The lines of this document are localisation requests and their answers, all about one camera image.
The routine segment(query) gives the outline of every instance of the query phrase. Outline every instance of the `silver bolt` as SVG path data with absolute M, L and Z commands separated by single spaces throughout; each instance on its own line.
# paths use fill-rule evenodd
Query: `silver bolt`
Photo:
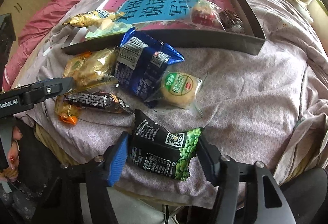
M 98 156 L 95 157 L 95 161 L 96 162 L 102 162 L 102 161 L 104 161 L 104 157 L 102 155 L 98 155 Z
M 262 161 L 256 161 L 255 165 L 259 168 L 264 168 L 265 167 L 265 164 Z
M 222 155 L 221 160 L 228 162 L 228 161 L 230 161 L 230 157 L 228 155 Z

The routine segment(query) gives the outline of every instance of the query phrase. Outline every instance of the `pink quilt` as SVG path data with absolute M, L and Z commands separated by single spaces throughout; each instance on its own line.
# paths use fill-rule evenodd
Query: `pink quilt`
M 3 77 L 5 91 L 11 88 L 20 69 L 37 44 L 80 0 L 51 0 L 25 25 L 18 38 L 18 50 L 6 65 Z

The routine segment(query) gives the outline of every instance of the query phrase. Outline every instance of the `blue snack bag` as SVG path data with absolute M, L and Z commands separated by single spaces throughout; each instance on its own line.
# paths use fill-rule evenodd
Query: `blue snack bag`
M 131 28 L 121 41 L 114 76 L 121 87 L 145 101 L 160 84 L 167 67 L 183 61 L 172 46 Z

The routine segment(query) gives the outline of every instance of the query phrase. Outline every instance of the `finger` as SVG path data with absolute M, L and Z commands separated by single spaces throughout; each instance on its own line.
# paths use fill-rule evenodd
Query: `finger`
M 8 160 L 9 160 L 9 166 L 12 169 L 15 169 L 16 166 L 18 166 L 18 164 L 19 164 L 18 147 L 17 147 L 17 143 L 15 141 L 13 141 L 11 148 L 9 149 Z
M 20 140 L 22 139 L 23 135 L 21 133 L 21 131 L 18 129 L 18 127 L 14 127 L 13 130 L 13 138 L 14 140 Z

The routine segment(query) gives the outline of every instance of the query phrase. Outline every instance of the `black pants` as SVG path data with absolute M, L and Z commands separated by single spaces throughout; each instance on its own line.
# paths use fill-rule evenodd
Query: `black pants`
M 26 199 L 21 191 L 14 191 L 8 196 L 1 185 L 0 198 L 17 223 L 28 223 L 34 213 L 37 198 L 41 196 L 52 171 L 59 166 L 59 162 L 52 152 L 35 138 L 30 127 L 22 121 L 18 121 L 17 125 L 21 131 L 24 131 L 23 138 L 19 141 L 18 181 L 22 183 L 19 189 L 32 198 Z M 323 169 L 304 172 L 281 187 L 297 224 L 327 223 L 327 187 L 328 176 Z M 0 205 L 0 224 L 2 224 L 1 215 Z

